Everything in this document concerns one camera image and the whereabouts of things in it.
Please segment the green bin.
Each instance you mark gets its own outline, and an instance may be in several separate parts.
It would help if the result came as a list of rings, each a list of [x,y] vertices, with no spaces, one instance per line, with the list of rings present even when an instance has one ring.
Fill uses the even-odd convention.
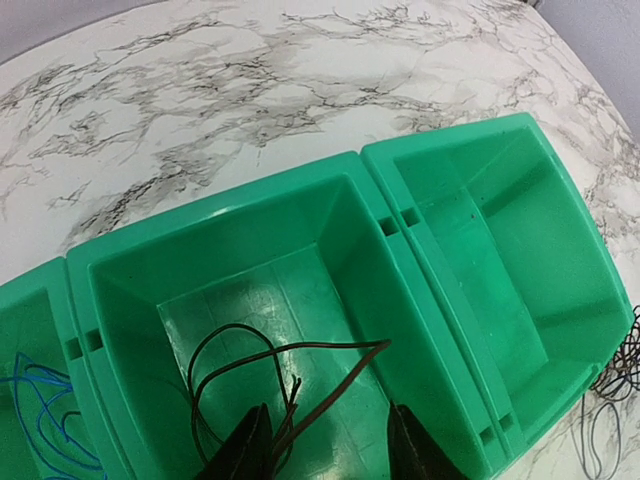
[[[517,459],[586,392],[633,321],[585,202],[527,113],[361,154]]]
[[[260,403],[302,381],[303,418],[388,340],[295,442],[285,479],[383,479],[391,403],[467,476],[502,460],[434,296],[361,159],[346,153],[219,193],[72,248],[80,343],[113,429],[112,479],[190,479]]]
[[[1,476],[104,479],[69,362],[70,295],[62,259],[1,287]]]

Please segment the middle green bin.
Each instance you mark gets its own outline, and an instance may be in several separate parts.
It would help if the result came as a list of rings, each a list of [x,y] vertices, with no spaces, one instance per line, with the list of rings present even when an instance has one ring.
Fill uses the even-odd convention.
[[[388,340],[295,442],[285,479],[383,479],[391,403],[467,476],[502,460],[434,296],[361,159],[346,153],[219,193],[72,248],[80,343],[113,429],[112,479],[190,479],[260,403],[302,381],[303,418]]]

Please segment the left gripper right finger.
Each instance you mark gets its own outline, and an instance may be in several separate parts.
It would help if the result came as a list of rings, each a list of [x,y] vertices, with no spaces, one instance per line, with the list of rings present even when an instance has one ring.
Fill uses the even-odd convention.
[[[467,479],[404,404],[390,404],[388,455],[392,479]]]

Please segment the right green bin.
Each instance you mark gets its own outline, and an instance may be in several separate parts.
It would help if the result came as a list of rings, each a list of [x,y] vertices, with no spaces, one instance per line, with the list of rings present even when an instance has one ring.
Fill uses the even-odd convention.
[[[361,154],[517,459],[586,392],[633,321],[585,202],[527,113]]]

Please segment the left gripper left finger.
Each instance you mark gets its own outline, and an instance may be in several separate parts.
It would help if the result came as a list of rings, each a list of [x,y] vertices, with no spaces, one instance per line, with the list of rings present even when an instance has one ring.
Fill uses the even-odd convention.
[[[266,479],[273,428],[266,404],[251,407],[196,479]]]

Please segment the left green bin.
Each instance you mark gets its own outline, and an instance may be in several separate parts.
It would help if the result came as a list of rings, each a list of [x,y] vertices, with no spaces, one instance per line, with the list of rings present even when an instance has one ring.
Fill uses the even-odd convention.
[[[104,479],[69,362],[70,295],[62,259],[1,287],[1,476]]]

